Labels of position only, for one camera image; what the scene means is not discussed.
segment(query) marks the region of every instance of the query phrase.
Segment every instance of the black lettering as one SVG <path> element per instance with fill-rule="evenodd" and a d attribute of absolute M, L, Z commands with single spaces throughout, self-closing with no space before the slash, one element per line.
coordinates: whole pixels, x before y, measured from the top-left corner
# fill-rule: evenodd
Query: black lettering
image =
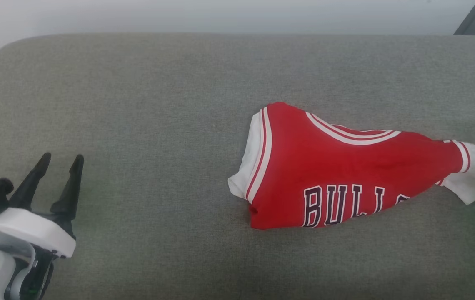
<path fill-rule="evenodd" d="M 352 216 L 365 216 L 367 213 L 360 212 L 360 196 L 362 195 L 362 186 L 358 184 L 352 185 Z"/>
<path fill-rule="evenodd" d="M 304 224 L 303 227 L 315 227 L 321 220 L 321 196 L 323 190 L 320 186 L 304 190 Z"/>
<path fill-rule="evenodd" d="M 382 210 L 382 205 L 384 205 L 384 193 L 386 192 L 385 188 L 375 186 L 375 195 L 376 195 L 376 209 L 375 213 Z"/>
<path fill-rule="evenodd" d="M 327 186 L 328 199 L 327 199 L 327 220 L 325 221 L 325 226 L 339 224 L 343 221 L 343 212 L 345 211 L 345 198 L 347 195 L 347 186 L 339 185 L 338 186 L 338 202 L 337 202 L 337 211 L 334 209 L 334 195 L 336 193 L 336 186 L 329 185 Z"/>
<path fill-rule="evenodd" d="M 395 205 L 401 203 L 402 201 L 406 201 L 409 198 L 410 197 L 408 197 L 408 196 L 404 196 L 403 194 L 400 194 L 399 196 L 397 196 L 397 202 L 395 203 Z"/>

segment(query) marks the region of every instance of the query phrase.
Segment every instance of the robotic arm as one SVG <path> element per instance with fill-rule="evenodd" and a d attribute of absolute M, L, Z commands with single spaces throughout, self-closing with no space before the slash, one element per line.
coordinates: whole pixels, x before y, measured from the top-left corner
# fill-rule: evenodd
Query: robotic arm
<path fill-rule="evenodd" d="M 0 179 L 0 300 L 40 300 L 53 274 L 53 261 L 70 258 L 76 247 L 76 216 L 84 157 L 76 156 L 70 177 L 49 214 L 32 212 L 39 180 L 51 154 L 45 153 L 10 200 L 13 184 Z"/>

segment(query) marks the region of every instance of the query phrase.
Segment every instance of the gray fabric cushion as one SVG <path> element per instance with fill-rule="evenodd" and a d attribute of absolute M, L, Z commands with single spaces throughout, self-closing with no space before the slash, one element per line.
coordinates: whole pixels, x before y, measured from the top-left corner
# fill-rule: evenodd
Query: gray fabric cushion
<path fill-rule="evenodd" d="M 475 144 L 475 37 L 92 34 L 0 51 L 0 177 L 45 151 L 34 207 L 85 156 L 55 299 L 475 299 L 475 203 L 445 188 L 321 228 L 249 228 L 228 191 L 251 116 Z"/>

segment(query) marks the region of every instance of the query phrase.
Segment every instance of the white jersey trim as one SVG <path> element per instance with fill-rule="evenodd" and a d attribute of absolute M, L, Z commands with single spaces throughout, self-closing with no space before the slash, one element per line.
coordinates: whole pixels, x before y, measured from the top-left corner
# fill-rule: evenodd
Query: white jersey trim
<path fill-rule="evenodd" d="M 312 122 L 312 124 L 314 124 L 317 128 L 319 128 L 327 135 L 330 135 L 331 137 L 337 139 L 340 142 L 350 145 L 372 145 L 394 138 L 401 133 L 401 131 L 387 130 L 383 133 L 379 133 L 378 135 L 355 135 L 353 133 L 347 133 L 339 128 L 329 125 L 321 118 L 318 118 L 316 115 L 310 114 L 309 112 L 306 112 L 306 116 Z"/>
<path fill-rule="evenodd" d="M 458 146 L 458 149 L 460 149 L 460 153 L 462 154 L 462 169 L 459 171 L 460 173 L 467 172 L 470 167 L 470 154 L 469 150 L 467 147 L 464 145 L 462 142 L 457 142 L 456 140 L 452 140 L 452 142 Z"/>
<path fill-rule="evenodd" d="M 228 187 L 230 192 L 240 198 L 247 199 L 245 194 L 249 188 L 251 178 L 258 169 L 259 155 L 262 152 L 261 135 L 263 134 L 261 111 L 252 116 L 249 127 L 249 136 L 247 138 L 247 146 L 245 154 L 241 160 L 239 171 L 228 179 Z"/>
<path fill-rule="evenodd" d="M 260 143 L 262 145 L 262 151 L 258 154 L 257 163 L 253 169 L 251 181 L 247 185 L 247 193 L 245 194 L 246 199 L 251 204 L 254 201 L 256 192 L 258 192 L 260 188 L 260 184 L 262 184 L 262 180 L 264 179 L 265 172 L 269 165 L 271 148 L 273 146 L 273 135 L 269 122 L 269 114 L 267 112 L 268 108 L 266 107 L 260 111 L 260 120 L 262 121 L 262 134 L 260 135 Z"/>
<path fill-rule="evenodd" d="M 349 130 L 350 130 L 349 127 L 346 127 L 346 126 L 343 126 L 343 125 L 339 125 L 339 124 L 329 124 L 329 125 L 331 125 L 331 126 L 333 126 L 333 127 L 338 127 L 338 126 L 339 126 L 339 127 L 343 127 L 343 128 L 346 128 L 346 129 L 349 129 Z M 362 133 L 362 132 L 363 132 L 363 133 L 367 133 L 367 132 L 369 133 L 370 131 L 382 131 L 382 132 L 384 133 L 384 132 L 386 132 L 386 131 L 391 131 L 391 130 L 369 129 L 369 130 L 358 130 L 358 131 L 360 131 L 360 133 Z"/>

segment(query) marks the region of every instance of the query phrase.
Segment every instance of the folded clothing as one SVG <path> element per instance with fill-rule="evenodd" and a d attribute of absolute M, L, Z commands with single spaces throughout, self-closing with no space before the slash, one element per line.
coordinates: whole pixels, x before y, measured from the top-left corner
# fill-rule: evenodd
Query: folded clothing
<path fill-rule="evenodd" d="M 475 200 L 475 145 L 415 132 L 352 130 L 282 102 L 255 114 L 232 194 L 251 226 L 321 227 L 388 209 L 446 186 Z"/>

